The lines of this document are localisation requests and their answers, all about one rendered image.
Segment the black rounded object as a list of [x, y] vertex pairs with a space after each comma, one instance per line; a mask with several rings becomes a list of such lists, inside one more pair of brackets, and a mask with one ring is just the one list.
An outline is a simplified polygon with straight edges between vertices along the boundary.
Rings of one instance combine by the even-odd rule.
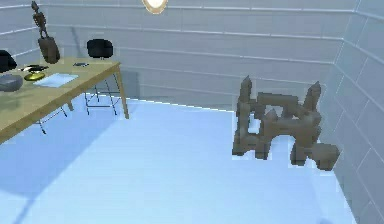
[[15, 69], [16, 67], [17, 63], [11, 54], [6, 50], [0, 50], [0, 73]]

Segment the pale blue paper sheet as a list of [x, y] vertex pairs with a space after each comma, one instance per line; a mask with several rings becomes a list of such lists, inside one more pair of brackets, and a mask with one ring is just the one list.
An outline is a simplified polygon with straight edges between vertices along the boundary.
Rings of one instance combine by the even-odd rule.
[[76, 78], [77, 78], [77, 75], [74, 75], [74, 74], [55, 73], [34, 82], [34, 85], [42, 86], [42, 87], [58, 88], [68, 82], [73, 81]]

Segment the black chair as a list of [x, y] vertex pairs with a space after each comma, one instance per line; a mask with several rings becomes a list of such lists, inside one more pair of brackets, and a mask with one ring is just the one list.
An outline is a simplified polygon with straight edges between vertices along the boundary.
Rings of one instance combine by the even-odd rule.
[[[100, 60], [105, 60], [113, 56], [113, 44], [111, 41], [106, 39], [91, 39], [86, 43], [88, 55], [91, 58], [99, 58]], [[114, 101], [112, 94], [113, 91], [110, 89], [107, 80], [104, 80], [107, 90], [103, 93], [107, 94], [110, 99], [110, 104], [108, 105], [114, 111], [114, 114], [117, 114], [115, 105], [118, 103], [118, 100]], [[90, 108], [107, 108], [107, 105], [99, 105], [101, 92], [98, 90], [97, 86], [94, 86], [94, 93], [87, 97], [87, 94], [84, 94], [85, 106], [87, 114], [90, 114]]]

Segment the gold dish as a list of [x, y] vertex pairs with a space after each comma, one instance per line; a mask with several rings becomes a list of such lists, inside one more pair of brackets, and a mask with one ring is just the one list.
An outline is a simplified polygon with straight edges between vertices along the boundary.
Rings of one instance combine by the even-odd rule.
[[45, 77], [45, 74], [42, 72], [30, 72], [24, 77], [25, 81], [38, 81]]

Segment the black flat dish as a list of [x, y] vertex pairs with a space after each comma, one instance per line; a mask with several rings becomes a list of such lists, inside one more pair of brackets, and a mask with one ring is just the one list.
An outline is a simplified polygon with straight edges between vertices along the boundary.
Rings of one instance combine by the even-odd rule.
[[49, 68], [49, 66], [43, 66], [43, 65], [27, 65], [23, 68], [20, 68], [20, 71], [25, 71], [25, 72], [40, 72], [45, 69]]

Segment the light wooden table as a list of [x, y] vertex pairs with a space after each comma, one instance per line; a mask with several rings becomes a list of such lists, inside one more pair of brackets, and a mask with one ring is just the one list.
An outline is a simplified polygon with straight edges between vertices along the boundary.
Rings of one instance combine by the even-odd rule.
[[[89, 65], [73, 66], [77, 62]], [[49, 65], [44, 73], [46, 76], [55, 73], [75, 74], [78, 78], [58, 88], [24, 83], [18, 91], [0, 92], [0, 145], [59, 107], [69, 104], [70, 108], [73, 108], [72, 99], [113, 74], [117, 77], [125, 118], [129, 118], [120, 62], [108, 59], [64, 57], [58, 63]]]

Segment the grey rounded object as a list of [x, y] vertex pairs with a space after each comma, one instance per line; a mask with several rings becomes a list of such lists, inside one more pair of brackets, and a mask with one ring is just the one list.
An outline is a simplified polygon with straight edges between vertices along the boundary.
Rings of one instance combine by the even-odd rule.
[[23, 85], [23, 78], [20, 75], [4, 74], [0, 76], [0, 91], [14, 92]]

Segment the brown figure statue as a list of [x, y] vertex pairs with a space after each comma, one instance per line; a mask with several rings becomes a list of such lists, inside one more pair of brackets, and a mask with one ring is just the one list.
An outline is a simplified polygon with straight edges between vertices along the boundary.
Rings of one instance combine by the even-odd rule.
[[46, 29], [46, 18], [35, 0], [31, 2], [31, 8], [34, 11], [33, 20], [39, 28], [38, 44], [44, 60], [49, 64], [56, 64], [60, 59], [60, 52], [56, 41], [51, 37]]

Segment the brown castle-shaped object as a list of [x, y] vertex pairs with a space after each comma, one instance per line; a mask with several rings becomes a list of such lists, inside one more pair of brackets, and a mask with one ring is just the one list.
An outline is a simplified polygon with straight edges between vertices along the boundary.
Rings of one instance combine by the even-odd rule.
[[331, 171], [339, 158], [336, 145], [318, 143], [321, 114], [317, 110], [321, 86], [315, 82], [307, 91], [303, 104], [297, 96], [259, 92], [251, 98], [252, 81], [241, 82], [237, 102], [237, 127], [232, 154], [243, 156], [253, 150], [257, 159], [267, 160], [275, 137], [289, 135], [295, 139], [290, 153], [292, 165], [304, 166], [310, 158], [319, 170]]

